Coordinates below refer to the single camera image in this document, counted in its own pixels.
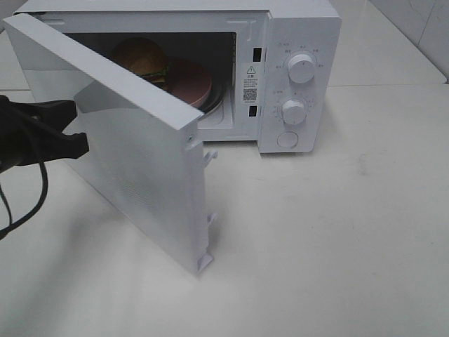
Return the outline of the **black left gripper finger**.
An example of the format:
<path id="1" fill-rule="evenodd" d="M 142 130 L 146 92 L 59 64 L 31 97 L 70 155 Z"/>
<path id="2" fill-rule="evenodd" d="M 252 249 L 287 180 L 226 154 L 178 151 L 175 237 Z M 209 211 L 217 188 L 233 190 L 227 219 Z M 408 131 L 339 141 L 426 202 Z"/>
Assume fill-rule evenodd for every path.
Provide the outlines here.
<path id="1" fill-rule="evenodd" d="M 88 152 L 88 139 L 85 133 L 67 135 L 54 129 L 40 131 L 40 159 L 78 159 Z"/>
<path id="2" fill-rule="evenodd" d="M 76 118 L 72 100 L 54 100 L 42 103 L 13 103 L 13 106 L 33 120 L 62 132 Z"/>

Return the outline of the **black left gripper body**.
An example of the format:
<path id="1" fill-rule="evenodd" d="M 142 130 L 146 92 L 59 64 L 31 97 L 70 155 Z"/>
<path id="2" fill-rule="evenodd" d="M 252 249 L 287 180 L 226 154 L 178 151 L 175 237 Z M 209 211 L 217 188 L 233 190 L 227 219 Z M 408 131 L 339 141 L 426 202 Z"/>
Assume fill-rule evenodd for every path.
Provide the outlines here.
<path id="1" fill-rule="evenodd" d="M 26 116 L 42 119 L 42 113 L 38 112 L 45 103 L 17 103 L 10 101 L 5 95 L 1 95 L 1 172 L 5 172 L 14 166 L 27 166 L 38 164 L 31 141 L 23 130 L 19 121 L 22 121 L 14 113 L 17 109 Z"/>

